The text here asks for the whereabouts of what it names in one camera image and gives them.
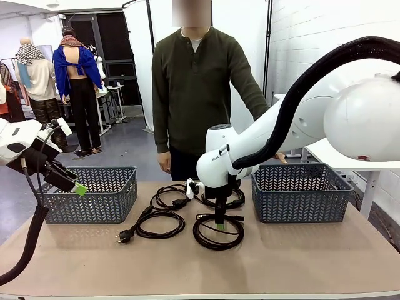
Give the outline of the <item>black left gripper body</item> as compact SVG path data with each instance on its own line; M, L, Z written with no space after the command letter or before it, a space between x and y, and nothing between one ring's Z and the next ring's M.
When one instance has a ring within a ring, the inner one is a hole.
M30 176L36 173L47 176L52 171L63 170L63 164L56 160L60 153L61 150L51 139L44 144L44 140L37 137L30 147L22 151L16 159L7 163L6 166L22 174L21 158L24 158Z

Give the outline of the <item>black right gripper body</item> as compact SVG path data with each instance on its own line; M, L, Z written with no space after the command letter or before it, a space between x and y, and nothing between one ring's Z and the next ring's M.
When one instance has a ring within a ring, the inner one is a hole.
M227 199L235 189L239 189L241 180L236 176L229 175L228 183L221 187L204 187L203 198L207 200Z

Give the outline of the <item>black power cable round plug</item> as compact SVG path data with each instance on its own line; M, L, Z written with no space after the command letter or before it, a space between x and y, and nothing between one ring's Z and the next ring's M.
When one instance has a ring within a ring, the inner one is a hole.
M171 218L177 221L177 227L171 231L157 233L145 231L141 228L141 224L152 219L152 218ZM183 217L176 214L173 211L167 209L156 209L153 206L148 206L139 216L136 223L130 228L121 231L116 238L118 243L127 244L137 234L139 237L146 239L169 239L181 233L186 227L186 223Z

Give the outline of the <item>person's left forearm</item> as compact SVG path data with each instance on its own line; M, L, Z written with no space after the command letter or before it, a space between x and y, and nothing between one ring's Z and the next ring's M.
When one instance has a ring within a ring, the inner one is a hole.
M259 119L269 109L269 105L256 81L245 84L241 98L254 121Z

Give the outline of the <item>person's right forearm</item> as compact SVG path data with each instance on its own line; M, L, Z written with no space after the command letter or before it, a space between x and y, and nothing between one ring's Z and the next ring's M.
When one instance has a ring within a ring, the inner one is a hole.
M154 117L154 140L159 154L169 151L168 116L163 112L155 112Z

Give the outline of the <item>person's right hand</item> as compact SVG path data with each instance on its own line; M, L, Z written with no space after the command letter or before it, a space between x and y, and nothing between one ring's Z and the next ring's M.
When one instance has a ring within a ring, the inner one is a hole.
M160 168L165 172L171 173L171 153L169 151L157 154L157 161Z

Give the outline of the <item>grey plastic lattice basket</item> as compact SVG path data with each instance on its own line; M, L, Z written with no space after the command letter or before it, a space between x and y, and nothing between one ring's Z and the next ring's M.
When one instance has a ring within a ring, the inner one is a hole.
M251 182L256 215L266 224L340 223L354 194L320 162L261 165Z
M42 185L48 224L119 224L124 222L138 196L135 166L78 166L78 183L85 195Z

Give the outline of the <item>mannequin with cream sweater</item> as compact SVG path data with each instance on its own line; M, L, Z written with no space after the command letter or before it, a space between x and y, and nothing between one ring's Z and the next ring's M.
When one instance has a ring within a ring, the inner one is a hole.
M20 40L15 73L27 91L32 110L39 122L46 124L61 117L56 99L53 63L29 38Z

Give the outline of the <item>white background desk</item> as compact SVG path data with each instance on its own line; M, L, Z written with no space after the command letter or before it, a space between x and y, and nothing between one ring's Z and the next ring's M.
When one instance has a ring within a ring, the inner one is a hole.
M102 136L112 128L115 123L123 123L127 118L124 108L124 85L115 87L104 86L96 93L97 115L99 119L99 134Z

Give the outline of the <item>mannequin with blue shirt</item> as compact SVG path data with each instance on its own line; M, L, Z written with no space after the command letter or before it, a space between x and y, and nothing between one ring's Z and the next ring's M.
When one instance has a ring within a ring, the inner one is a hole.
M64 104L71 104L80 145L78 153L98 153L101 139L96 93L103 88L103 81L94 54L76 38L73 28L64 27L52 61L59 96Z

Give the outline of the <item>person in green henley shirt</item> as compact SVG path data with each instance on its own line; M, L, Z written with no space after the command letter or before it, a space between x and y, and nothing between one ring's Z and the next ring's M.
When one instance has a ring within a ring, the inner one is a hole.
M152 56L152 114L168 116L171 178L197 176L209 128L229 124L231 88L256 81L236 39L213 27L182 27Z

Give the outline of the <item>white and black figure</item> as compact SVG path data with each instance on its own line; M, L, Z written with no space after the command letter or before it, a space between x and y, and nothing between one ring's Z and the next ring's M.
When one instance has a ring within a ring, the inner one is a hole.
M107 89L106 89L106 85L105 85L105 83L104 83L104 80L105 80L105 78L106 78L106 74L105 74L105 72L104 72L103 59L102 59L102 57L98 54L96 48L95 48L92 44L89 44L89 45L87 46L87 48L88 48L88 49L92 52L92 54L94 55L94 60L95 60L95 62L96 62L96 65L97 65L97 68L98 68L98 70L99 70L100 77L101 77L101 80L102 80L102 89L101 89L100 91L101 91L102 93L105 93L105 92L107 91Z

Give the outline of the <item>large white table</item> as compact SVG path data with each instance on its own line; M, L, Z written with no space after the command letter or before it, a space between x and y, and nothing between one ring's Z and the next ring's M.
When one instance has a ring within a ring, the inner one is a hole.
M336 151L327 139L302 149L301 160L314 157L331 168L352 176L356 186L364 192L361 214L369 216L376 203L400 225L400 161L367 162L350 159Z

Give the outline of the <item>black light stand pole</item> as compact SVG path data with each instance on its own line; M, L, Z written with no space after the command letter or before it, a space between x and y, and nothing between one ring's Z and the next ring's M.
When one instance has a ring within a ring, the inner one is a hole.
M264 53L264 81L263 81L263 94L265 98L268 95L268 69L269 69L272 16L273 16L273 0L267 0L267 23L266 23L266 43L265 43L265 53Z

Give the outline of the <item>white backdrop panel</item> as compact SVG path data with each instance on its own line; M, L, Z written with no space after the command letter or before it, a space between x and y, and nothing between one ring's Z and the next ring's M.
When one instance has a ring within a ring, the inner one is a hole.
M123 6L134 54L146 131L152 133L151 64L157 42L177 31L172 22L171 0L132 0ZM264 86L267 0L212 0L213 26L241 45L259 87Z

